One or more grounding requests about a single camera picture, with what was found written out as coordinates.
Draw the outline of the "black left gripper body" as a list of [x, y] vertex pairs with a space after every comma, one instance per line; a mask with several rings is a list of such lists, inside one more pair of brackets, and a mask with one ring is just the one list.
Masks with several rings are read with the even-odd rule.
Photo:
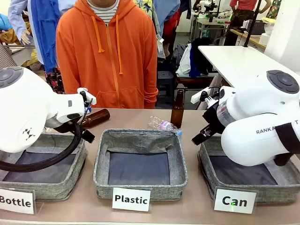
[[57, 127], [56, 131], [58, 131], [59, 133], [68, 133], [68, 132], [70, 132], [74, 135], [82, 135], [83, 128], [77, 122], [68, 121], [68, 122], [62, 124], [61, 126]]

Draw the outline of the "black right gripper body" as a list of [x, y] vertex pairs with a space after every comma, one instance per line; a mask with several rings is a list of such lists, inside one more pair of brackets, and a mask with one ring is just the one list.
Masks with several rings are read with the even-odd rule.
[[209, 107], [206, 112], [203, 114], [203, 118], [208, 122], [208, 126], [211, 127], [211, 130], [214, 134], [222, 134], [225, 126], [221, 124], [217, 116], [218, 102]]

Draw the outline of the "brown glass bottle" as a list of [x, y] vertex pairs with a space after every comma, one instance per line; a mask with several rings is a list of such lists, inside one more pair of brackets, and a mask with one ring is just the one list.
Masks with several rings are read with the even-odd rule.
[[81, 126], [84, 129], [90, 129], [98, 126], [101, 123], [108, 121], [110, 118], [110, 113], [107, 109], [102, 109], [98, 112], [95, 112], [89, 116], [86, 116], [82, 122]]
[[181, 128], [184, 113], [184, 90], [177, 91], [176, 99], [174, 101], [171, 113], [170, 122], [177, 128]]

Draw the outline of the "crushed pink label plastic bottle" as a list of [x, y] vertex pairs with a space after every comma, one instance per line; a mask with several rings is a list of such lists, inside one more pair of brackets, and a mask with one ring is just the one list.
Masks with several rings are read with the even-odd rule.
[[179, 136], [182, 136], [182, 131], [180, 129], [177, 129], [177, 127], [171, 122], [163, 120], [157, 116], [150, 116], [148, 126], [157, 130], [176, 131]]

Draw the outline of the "grey fabric plastic basket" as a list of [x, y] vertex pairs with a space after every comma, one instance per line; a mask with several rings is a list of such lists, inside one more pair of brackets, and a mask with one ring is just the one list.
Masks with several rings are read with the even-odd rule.
[[112, 199], [114, 188], [126, 188], [150, 191], [153, 201], [179, 200], [188, 182], [180, 136], [168, 130], [105, 130], [93, 181], [102, 199]]

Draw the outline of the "grey fabric bottle basket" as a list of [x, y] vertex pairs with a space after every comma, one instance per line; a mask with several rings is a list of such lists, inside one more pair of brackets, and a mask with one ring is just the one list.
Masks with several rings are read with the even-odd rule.
[[[40, 162], [61, 153], [73, 140], [65, 134], [43, 133], [23, 152], [7, 153], [0, 150], [0, 161], [17, 165]], [[77, 148], [64, 160], [34, 172], [7, 172], [0, 170], [0, 188], [33, 190], [41, 201], [67, 199], [82, 174], [87, 150], [81, 140]]]

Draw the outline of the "white Can sign card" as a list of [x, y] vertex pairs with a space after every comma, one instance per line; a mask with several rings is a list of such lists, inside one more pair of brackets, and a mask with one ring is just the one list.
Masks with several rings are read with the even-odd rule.
[[232, 213], [252, 214], [256, 204], [256, 192], [217, 189], [214, 210]]

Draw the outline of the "grey fabric can basket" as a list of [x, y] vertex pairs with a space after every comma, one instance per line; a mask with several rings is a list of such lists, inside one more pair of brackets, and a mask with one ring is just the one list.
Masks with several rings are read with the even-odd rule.
[[292, 203], [300, 194], [300, 167], [292, 160], [284, 166], [239, 165], [225, 155], [218, 136], [203, 142], [197, 157], [212, 198], [218, 188], [256, 192], [257, 203], [265, 204]]

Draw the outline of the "red floral trousers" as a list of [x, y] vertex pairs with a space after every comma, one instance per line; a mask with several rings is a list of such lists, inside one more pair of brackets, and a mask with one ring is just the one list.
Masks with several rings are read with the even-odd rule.
[[54, 68], [52, 72], [45, 72], [45, 78], [46, 82], [50, 85], [55, 93], [65, 93], [61, 73], [58, 68]]

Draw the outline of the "black plastic stool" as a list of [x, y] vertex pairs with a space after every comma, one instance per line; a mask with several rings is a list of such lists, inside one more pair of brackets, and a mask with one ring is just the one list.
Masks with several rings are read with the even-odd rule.
[[175, 90], [174, 75], [170, 71], [158, 71], [157, 75], [158, 96], [163, 98], [165, 102], [173, 104]]

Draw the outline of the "white background table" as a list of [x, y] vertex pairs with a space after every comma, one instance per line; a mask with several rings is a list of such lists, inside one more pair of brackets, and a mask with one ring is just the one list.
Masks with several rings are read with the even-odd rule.
[[280, 70], [291, 75], [300, 85], [300, 75], [252, 47], [199, 46], [198, 50], [217, 69], [219, 74], [237, 89], [251, 89], [251, 96], [270, 94], [263, 87], [263, 79], [269, 70]]

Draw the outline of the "white plastic bag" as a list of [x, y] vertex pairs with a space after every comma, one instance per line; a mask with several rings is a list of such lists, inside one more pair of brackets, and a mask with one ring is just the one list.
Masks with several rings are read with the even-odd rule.
[[176, 71], [178, 77], [188, 77], [189, 72], [191, 71], [190, 65], [190, 51], [192, 48], [192, 44], [188, 43], [179, 63], [179, 67]]

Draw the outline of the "person in orange hoodie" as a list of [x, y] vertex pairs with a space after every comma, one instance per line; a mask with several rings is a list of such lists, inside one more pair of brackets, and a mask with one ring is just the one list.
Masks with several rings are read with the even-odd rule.
[[133, 0], [77, 0], [59, 20], [56, 52], [65, 93], [87, 88], [98, 108], [155, 107], [156, 31]]

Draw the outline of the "white Plastic sign card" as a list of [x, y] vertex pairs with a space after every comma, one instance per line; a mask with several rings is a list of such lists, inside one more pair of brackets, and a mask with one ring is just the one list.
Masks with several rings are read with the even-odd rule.
[[150, 206], [150, 190], [113, 188], [112, 208], [148, 212]]

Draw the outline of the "white Bottle sign card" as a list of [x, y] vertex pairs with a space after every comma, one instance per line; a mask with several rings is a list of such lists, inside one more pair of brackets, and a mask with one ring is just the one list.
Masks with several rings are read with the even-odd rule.
[[34, 191], [0, 188], [0, 210], [35, 214]]

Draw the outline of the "checkered brown cloth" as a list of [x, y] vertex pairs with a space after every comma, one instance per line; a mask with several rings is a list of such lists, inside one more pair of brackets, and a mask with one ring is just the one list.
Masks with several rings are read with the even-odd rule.
[[12, 58], [11, 52], [0, 44], [0, 69], [17, 66]]

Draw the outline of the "blue hanging garment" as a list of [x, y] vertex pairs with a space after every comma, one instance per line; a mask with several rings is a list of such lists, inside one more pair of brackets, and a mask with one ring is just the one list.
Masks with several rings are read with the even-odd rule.
[[58, 0], [31, 0], [31, 13], [47, 73], [53, 72], [56, 63], [56, 28], [60, 19]]

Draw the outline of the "black box on desk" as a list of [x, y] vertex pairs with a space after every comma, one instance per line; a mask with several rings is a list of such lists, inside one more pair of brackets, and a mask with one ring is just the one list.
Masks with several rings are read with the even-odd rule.
[[251, 32], [251, 35], [262, 35], [265, 33], [265, 23], [262, 20], [256, 20]]

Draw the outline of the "black stand pole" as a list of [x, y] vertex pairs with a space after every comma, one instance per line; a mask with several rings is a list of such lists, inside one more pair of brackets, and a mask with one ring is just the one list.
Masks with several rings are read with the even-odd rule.
[[251, 38], [252, 30], [253, 30], [253, 27], [255, 25], [257, 15], [259, 14], [259, 9], [260, 9], [261, 2], [262, 2], [262, 0], [258, 0], [257, 7], [256, 7], [255, 13], [254, 13], [254, 17], [253, 17], [252, 22], [250, 24], [250, 29], [248, 31], [248, 35], [247, 35], [246, 41], [244, 43], [244, 47], [248, 47], [248, 43], [249, 43], [250, 38]]

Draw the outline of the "person in red shirt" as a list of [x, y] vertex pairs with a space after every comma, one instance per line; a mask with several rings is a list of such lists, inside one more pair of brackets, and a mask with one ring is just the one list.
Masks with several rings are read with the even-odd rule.
[[232, 8], [230, 25], [225, 38], [224, 46], [235, 46], [238, 35], [230, 30], [240, 28], [243, 22], [254, 17], [254, 8], [257, 0], [231, 0], [229, 6]]

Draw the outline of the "mannequin in light blue shirt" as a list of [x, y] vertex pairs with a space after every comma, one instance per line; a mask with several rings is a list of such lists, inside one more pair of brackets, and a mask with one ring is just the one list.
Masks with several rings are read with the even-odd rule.
[[8, 20], [21, 44], [34, 45], [33, 37], [22, 16], [25, 9], [29, 12], [30, 0], [11, 0], [8, 7]]

